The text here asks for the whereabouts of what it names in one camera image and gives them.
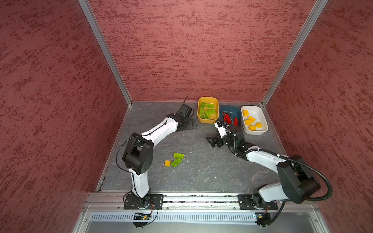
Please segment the red long lego brick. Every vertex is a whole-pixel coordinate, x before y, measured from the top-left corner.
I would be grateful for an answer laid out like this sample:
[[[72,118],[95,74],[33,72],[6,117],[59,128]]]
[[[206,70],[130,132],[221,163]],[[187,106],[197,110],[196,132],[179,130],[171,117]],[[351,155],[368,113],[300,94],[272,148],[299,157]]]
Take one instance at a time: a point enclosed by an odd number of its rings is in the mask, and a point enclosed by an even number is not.
[[[231,117],[230,117],[230,115],[227,114],[227,113],[224,114],[223,120],[224,120],[224,122],[227,123],[227,124],[231,124],[231,123],[232,123],[232,121],[231,121]]]

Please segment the green long lego brick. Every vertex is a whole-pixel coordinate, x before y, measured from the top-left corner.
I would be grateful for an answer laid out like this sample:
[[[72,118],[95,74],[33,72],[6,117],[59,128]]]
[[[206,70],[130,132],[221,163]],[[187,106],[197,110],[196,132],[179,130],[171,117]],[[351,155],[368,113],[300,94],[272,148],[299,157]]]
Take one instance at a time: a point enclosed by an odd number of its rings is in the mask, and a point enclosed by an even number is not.
[[[171,162],[171,166],[173,168],[179,166],[180,164],[182,163],[182,159],[180,158],[175,158],[172,162]]]
[[[206,107],[206,109],[214,109],[215,105],[214,104],[210,104],[210,103],[206,103],[205,107]]]

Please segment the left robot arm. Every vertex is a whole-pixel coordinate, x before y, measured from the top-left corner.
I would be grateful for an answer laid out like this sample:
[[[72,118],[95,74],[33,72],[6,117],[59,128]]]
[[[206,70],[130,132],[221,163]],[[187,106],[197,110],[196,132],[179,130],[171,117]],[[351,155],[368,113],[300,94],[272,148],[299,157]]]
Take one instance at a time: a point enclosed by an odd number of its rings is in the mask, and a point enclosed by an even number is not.
[[[150,130],[141,134],[133,133],[130,135],[130,138],[124,143],[126,148],[122,156],[122,161],[126,166],[124,171],[130,173],[132,182],[132,189],[127,199],[129,202],[125,204],[125,207],[146,209],[151,205],[148,170],[153,162],[154,148],[172,133],[196,128],[195,119],[171,113]]]

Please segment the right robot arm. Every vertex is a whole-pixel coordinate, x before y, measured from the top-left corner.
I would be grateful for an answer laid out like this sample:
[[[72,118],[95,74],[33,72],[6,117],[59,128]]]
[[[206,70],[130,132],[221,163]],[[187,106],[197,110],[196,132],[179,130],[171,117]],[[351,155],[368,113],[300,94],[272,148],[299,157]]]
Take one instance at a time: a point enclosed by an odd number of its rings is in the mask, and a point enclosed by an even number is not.
[[[238,126],[222,125],[220,122],[214,126],[218,135],[207,137],[212,147],[226,145],[236,157],[266,167],[279,176],[278,183],[264,184],[253,191],[250,202],[255,209],[265,209],[274,201],[301,204],[332,197],[331,182],[321,172],[307,165],[301,156],[280,155],[249,143]]]

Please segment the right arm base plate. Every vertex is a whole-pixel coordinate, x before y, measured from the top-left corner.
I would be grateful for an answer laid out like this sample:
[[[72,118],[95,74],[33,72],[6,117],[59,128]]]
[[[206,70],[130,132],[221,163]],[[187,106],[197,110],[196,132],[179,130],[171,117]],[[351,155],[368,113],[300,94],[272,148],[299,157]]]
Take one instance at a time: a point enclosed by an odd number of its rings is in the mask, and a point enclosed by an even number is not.
[[[258,211],[265,211],[265,210],[278,210],[278,205],[276,201],[272,202],[265,202],[259,200],[257,195],[252,194],[239,194],[238,196],[238,204],[240,206],[240,210],[258,210]]]

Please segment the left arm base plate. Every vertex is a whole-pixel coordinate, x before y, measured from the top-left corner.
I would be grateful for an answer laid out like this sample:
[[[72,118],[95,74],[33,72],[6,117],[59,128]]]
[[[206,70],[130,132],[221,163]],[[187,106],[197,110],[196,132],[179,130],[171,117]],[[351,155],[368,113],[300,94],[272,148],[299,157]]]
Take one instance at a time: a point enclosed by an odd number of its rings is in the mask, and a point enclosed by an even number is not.
[[[155,210],[161,210],[163,201],[163,194],[147,194],[144,198],[140,198],[131,193],[124,198],[123,208],[124,210],[150,210],[153,207]]]

